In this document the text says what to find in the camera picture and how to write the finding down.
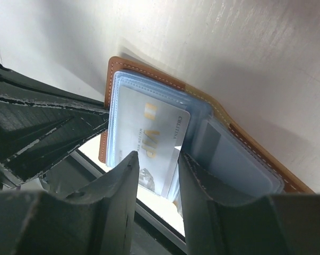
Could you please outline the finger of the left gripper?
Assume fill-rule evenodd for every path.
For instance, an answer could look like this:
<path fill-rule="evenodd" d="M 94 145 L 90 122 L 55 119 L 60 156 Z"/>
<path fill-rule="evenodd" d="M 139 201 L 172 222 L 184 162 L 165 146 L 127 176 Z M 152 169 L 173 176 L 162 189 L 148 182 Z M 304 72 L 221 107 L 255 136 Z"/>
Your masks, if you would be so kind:
<path fill-rule="evenodd" d="M 108 127 L 103 104 L 0 63 L 0 183 L 44 174 Z"/>

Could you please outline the silver VIP card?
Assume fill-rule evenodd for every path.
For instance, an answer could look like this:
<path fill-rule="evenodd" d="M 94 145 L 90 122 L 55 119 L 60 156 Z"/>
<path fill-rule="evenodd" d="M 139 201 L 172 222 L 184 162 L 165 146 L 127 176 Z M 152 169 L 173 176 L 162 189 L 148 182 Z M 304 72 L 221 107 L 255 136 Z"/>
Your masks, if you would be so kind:
<path fill-rule="evenodd" d="M 191 155 L 215 177 L 252 197 L 283 191 L 282 178 L 214 119 L 202 121 Z"/>
<path fill-rule="evenodd" d="M 120 87 L 117 99 L 111 161 L 118 164 L 136 151 L 140 169 L 153 179 L 153 191 L 166 197 L 191 115 L 125 86 Z"/>

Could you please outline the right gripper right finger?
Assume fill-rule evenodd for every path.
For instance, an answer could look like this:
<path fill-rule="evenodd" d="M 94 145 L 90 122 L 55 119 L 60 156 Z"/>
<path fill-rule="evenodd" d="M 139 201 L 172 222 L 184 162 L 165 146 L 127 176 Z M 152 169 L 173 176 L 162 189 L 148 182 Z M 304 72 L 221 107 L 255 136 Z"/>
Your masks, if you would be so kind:
<path fill-rule="evenodd" d="M 188 254 L 320 254 L 320 194 L 245 195 L 179 155 Z"/>

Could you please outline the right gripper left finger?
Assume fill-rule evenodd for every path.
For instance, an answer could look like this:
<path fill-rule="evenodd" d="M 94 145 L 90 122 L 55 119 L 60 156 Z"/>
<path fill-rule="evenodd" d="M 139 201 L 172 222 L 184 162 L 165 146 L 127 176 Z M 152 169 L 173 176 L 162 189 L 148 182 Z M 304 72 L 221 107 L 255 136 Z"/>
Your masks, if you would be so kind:
<path fill-rule="evenodd" d="M 0 254 L 129 254 L 138 180 L 132 151 L 64 199 L 0 191 Z"/>

